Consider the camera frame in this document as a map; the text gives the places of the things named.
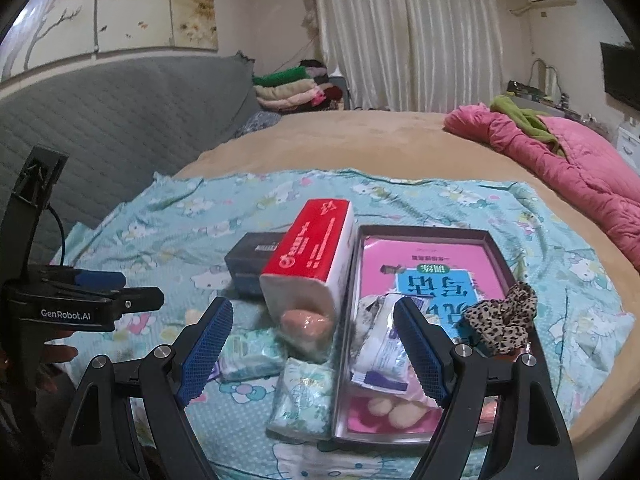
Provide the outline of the person's hand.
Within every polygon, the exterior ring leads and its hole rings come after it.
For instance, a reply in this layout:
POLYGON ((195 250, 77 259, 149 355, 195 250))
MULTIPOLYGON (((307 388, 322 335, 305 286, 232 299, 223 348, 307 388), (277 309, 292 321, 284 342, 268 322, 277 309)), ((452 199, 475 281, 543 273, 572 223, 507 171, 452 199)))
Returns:
POLYGON ((48 393, 58 391, 54 378, 58 376, 58 371, 53 369, 58 364, 68 363, 78 356, 76 347, 68 344, 59 344, 59 340, 66 339, 73 335, 72 330, 48 330, 44 333, 44 343, 40 353, 40 364, 36 371, 36 386, 38 389, 48 393))

